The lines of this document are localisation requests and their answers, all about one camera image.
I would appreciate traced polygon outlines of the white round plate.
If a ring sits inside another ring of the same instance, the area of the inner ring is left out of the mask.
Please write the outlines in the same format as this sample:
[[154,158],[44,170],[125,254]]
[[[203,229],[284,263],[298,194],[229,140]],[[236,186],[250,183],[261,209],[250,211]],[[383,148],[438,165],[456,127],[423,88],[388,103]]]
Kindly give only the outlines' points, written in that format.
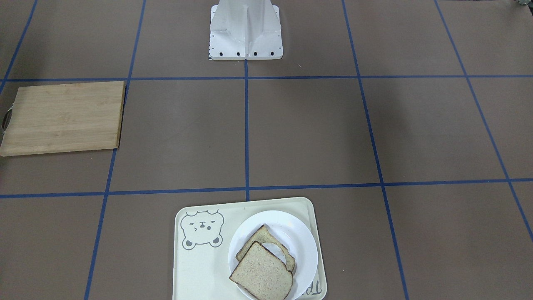
[[318,268],[321,267],[321,254],[319,253],[319,245],[308,226],[290,213],[268,210],[256,213],[244,220],[237,228],[229,244],[230,271],[234,271],[238,266],[235,258],[238,250],[262,225],[265,225],[266,229],[295,258],[294,284],[287,299],[297,300],[305,297],[308,287],[318,286],[315,277]]

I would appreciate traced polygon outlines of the bread slice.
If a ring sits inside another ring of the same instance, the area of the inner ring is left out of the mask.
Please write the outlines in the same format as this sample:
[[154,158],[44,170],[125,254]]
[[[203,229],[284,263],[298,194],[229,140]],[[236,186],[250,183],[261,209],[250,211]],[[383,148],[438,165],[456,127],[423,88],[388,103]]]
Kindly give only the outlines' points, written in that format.
[[285,300],[293,286],[293,274],[270,250],[253,242],[229,279],[256,300]]
[[244,258],[248,249],[252,246],[254,242],[265,244],[272,243],[280,248],[282,254],[285,256],[285,265],[288,271],[294,272],[296,268],[296,260],[294,256],[288,250],[284,244],[282,244],[276,237],[274,237],[268,230],[265,225],[262,225],[258,230],[256,230],[252,236],[244,243],[241,249],[236,253],[235,258],[239,262]]

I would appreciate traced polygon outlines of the cream bear tray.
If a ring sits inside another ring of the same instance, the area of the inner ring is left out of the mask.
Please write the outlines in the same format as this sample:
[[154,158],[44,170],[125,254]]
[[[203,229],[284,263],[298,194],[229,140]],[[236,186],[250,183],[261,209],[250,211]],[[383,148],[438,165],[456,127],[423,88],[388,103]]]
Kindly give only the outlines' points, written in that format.
[[311,285],[306,296],[297,300],[322,300],[327,294],[327,280],[316,216],[312,202],[302,196],[181,209],[175,216],[172,298],[252,300],[252,295],[229,279],[229,244],[244,220],[268,210],[290,213],[311,230],[321,254],[315,277],[318,286]]

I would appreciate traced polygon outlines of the wooden cutting board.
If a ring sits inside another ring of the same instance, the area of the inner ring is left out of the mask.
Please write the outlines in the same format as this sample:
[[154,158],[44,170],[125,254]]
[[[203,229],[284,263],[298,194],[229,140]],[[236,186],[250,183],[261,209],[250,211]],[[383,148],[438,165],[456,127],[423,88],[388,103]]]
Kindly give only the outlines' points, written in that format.
[[1,155],[118,148],[125,88],[123,80],[20,87]]

